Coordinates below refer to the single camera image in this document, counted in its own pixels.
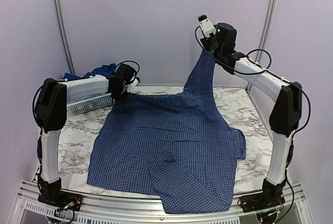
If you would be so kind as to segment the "blue checked shirt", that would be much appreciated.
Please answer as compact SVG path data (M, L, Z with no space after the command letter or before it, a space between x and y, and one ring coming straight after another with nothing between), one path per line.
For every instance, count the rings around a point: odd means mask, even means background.
M107 115L87 184L157 195L168 214L229 210L246 139L218 111L214 60L203 52L181 93L134 94Z

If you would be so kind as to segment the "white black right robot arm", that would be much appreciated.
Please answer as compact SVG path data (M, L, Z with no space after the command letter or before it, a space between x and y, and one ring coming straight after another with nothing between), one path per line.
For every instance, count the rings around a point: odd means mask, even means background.
M243 196L239 203L246 212L280 205L284 202L283 188L289 182L287 169L292 160L293 139L302 115L301 85L274 74L251 60L248 54L237 52L237 31L232 25L213 25L209 19L203 19L198 29L203 35L198 42L218 65L229 74L251 83L275 103L269 118L273 133L272 156L262 192Z

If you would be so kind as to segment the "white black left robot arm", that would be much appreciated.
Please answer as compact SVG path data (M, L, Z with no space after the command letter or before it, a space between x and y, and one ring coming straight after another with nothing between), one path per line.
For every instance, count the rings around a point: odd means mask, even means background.
M109 96L117 103L126 103L131 98L130 90L140 83L139 69L122 61L111 74L95 74L86 78L55 80L48 78L33 98L32 113L40 128L37 140L37 158L40 170L37 186L38 201L59 207L62 210L79 210L82 196L62 191L58 169L58 144L62 128L67 121L67 104L92 96Z

